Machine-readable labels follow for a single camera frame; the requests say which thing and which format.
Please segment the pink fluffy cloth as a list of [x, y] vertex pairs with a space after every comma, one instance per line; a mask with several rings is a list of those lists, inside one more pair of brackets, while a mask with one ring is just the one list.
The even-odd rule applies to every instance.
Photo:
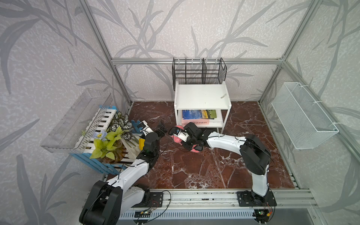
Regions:
[[[180, 126], [180, 125], [177, 125], [180, 129], [183, 129], [184, 130], [184, 127], [183, 126]], [[191, 143], [187, 143], [187, 142], [184, 142], [182, 141], [181, 139], [179, 139], [176, 135], [174, 136], [171, 136], [173, 141], [175, 143], [178, 143], [180, 144], [185, 150], [184, 152], [195, 152], [195, 153], [199, 153], [202, 151], [202, 148], [199, 146], [199, 145], [194, 145], [194, 144], [191, 144]]]

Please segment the white two-tier bookshelf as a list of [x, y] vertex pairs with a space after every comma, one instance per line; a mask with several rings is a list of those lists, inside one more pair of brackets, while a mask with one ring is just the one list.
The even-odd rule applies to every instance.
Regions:
[[177, 125], [182, 124], [183, 110], [215, 110], [217, 118], [209, 123], [200, 123], [199, 128], [216, 128], [223, 133], [232, 103], [226, 83], [175, 85], [174, 111]]

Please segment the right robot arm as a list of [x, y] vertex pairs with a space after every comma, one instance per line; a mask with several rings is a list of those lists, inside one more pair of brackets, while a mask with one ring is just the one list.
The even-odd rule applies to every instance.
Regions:
[[189, 152], [201, 152], [205, 147], [218, 148], [240, 155], [252, 176], [252, 189], [237, 192], [241, 207], [275, 207], [277, 202], [268, 184], [271, 153], [255, 135], [229, 136], [211, 129], [200, 129], [194, 123], [175, 126], [168, 134]]

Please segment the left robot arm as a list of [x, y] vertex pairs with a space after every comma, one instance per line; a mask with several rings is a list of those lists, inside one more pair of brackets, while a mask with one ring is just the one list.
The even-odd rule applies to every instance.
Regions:
[[152, 130], [146, 121], [138, 128], [145, 138], [143, 150], [118, 176], [94, 184], [79, 216], [81, 224], [115, 225], [120, 215], [143, 201], [145, 190], [133, 185], [155, 166], [160, 155], [160, 139], [167, 129], [161, 122]]

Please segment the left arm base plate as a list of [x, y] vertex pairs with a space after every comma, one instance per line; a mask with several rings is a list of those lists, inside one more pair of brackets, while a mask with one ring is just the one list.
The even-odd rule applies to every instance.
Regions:
[[164, 199], [163, 192], [146, 192], [143, 200], [133, 208], [158, 208], [162, 207]]

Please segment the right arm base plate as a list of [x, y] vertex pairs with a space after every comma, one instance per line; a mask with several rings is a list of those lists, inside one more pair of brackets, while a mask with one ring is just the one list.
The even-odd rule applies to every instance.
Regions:
[[260, 196], [253, 191], [238, 191], [236, 192], [237, 200], [240, 207], [265, 207], [277, 206], [273, 192], [267, 191], [265, 196]]

